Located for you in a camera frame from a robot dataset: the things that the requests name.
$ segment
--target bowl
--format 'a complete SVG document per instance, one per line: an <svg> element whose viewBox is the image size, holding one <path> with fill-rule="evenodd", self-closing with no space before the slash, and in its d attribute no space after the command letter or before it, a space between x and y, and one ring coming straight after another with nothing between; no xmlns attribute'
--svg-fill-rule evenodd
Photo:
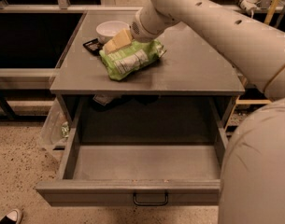
<svg viewBox="0 0 285 224"><path fill-rule="evenodd" d="M122 29L130 29L129 24L123 21L106 21L96 27L97 39L100 43L106 44Z"/></svg>

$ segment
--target black and white sneaker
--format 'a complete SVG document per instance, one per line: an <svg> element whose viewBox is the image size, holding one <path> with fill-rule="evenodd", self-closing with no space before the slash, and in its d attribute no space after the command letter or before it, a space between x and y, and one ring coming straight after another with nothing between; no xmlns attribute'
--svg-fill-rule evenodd
<svg viewBox="0 0 285 224"><path fill-rule="evenodd" d="M22 218L21 210L13 209L0 220L0 224L20 224L21 218Z"/></svg>

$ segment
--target open drawer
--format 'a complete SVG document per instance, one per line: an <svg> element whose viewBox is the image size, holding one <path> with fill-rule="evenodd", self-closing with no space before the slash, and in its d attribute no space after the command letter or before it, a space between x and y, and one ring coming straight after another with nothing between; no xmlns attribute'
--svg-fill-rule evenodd
<svg viewBox="0 0 285 224"><path fill-rule="evenodd" d="M82 97L57 180L36 190L53 206L214 205L222 127L211 98L135 98L108 111Z"/></svg>

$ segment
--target cabinet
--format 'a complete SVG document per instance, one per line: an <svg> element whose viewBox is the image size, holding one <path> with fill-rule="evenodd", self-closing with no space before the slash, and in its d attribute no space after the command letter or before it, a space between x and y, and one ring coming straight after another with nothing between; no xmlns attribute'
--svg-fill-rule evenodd
<svg viewBox="0 0 285 224"><path fill-rule="evenodd" d="M130 22L136 9L89 11L51 91L71 130L58 177L37 191L51 205L217 204L226 135L215 100L244 92L233 67L185 24L159 40L162 59L124 81L108 78L99 57L82 47L103 21ZM131 99L106 112L95 94Z"/></svg>

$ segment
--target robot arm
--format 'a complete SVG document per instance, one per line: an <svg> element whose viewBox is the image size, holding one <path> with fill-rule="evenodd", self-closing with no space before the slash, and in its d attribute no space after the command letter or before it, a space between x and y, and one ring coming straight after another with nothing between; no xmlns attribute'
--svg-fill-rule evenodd
<svg viewBox="0 0 285 224"><path fill-rule="evenodd" d="M185 22L269 99L285 97L285 33L209 0L150 0L131 25L147 42Z"/></svg>
<svg viewBox="0 0 285 224"><path fill-rule="evenodd" d="M145 42L185 22L269 99L237 128L221 169L219 224L285 224L285 33L208 0L150 0L135 15Z"/></svg>

